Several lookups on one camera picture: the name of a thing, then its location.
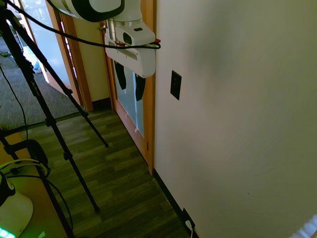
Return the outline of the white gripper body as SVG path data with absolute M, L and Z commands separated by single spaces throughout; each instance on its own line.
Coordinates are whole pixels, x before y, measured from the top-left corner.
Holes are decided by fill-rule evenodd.
M 105 43 L 106 54 L 115 62 L 141 77 L 150 77 L 156 71 L 156 53 L 150 43 L 154 32 L 142 21 L 120 22 L 109 19 Z

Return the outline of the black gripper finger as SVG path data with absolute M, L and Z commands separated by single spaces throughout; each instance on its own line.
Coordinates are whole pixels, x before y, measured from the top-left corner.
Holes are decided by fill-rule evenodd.
M 143 98 L 145 85 L 146 85 L 146 79 L 136 74 L 135 81 L 136 81 L 135 97 L 136 97 L 136 101 L 140 101 Z
M 122 90 L 126 89 L 126 77 L 124 72 L 124 66 L 118 62 L 114 62 L 115 72 L 119 82 L 119 86 Z

